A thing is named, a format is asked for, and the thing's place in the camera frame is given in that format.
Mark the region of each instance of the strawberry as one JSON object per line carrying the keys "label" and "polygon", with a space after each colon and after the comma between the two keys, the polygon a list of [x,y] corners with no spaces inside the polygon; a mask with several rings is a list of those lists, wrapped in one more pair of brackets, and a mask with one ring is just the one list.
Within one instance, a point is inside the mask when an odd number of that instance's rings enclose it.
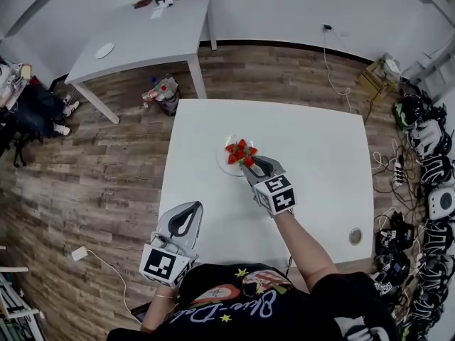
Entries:
{"label": "strawberry", "polygon": [[235,152],[235,144],[229,144],[225,148],[229,153],[234,153]]}
{"label": "strawberry", "polygon": [[248,151],[250,152],[251,156],[253,156],[257,153],[257,149],[253,148],[252,146],[248,147]]}
{"label": "strawberry", "polygon": [[248,156],[243,160],[243,164],[245,164],[247,167],[251,168],[252,165],[255,164],[255,160],[253,158],[251,158],[250,156]]}
{"label": "strawberry", "polygon": [[242,151],[243,149],[247,148],[247,142],[244,139],[240,139],[237,147]]}
{"label": "strawberry", "polygon": [[234,164],[237,161],[238,161],[238,159],[234,154],[229,154],[229,159],[227,160],[227,164]]}
{"label": "strawberry", "polygon": [[237,159],[243,159],[245,157],[245,152],[243,150],[238,150],[235,152]]}

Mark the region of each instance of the white table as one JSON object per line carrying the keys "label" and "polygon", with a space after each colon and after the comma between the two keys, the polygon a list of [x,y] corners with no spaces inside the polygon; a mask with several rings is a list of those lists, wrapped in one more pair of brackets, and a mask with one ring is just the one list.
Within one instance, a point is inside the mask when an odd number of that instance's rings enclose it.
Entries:
{"label": "white table", "polygon": [[[202,202],[198,261],[286,266],[289,260],[276,225],[252,200],[246,179],[225,174],[216,163],[215,148],[231,134],[253,140],[283,165],[299,203],[296,218],[334,262],[371,256],[373,184],[362,117],[289,104],[183,99],[159,214],[184,202]],[[352,245],[355,228],[363,238]]]}
{"label": "white table", "polygon": [[[99,31],[82,49],[65,83],[73,86],[115,124],[119,118],[82,82],[110,73],[147,65],[187,61],[198,98],[206,99],[198,60],[200,35],[208,23],[212,49],[216,49],[210,0],[179,0],[151,19],[156,4],[140,9],[123,6],[101,22]],[[95,53],[113,43],[113,51],[102,59]]]}

